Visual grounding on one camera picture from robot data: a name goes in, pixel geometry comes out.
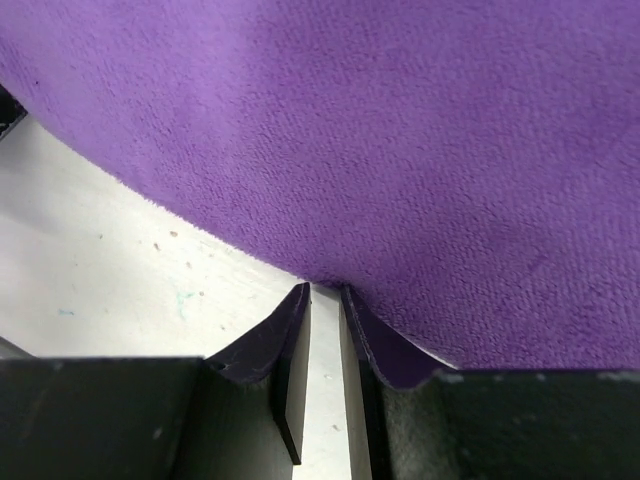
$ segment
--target purple towel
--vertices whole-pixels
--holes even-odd
[[[640,367],[637,0],[0,0],[0,84],[458,365]]]

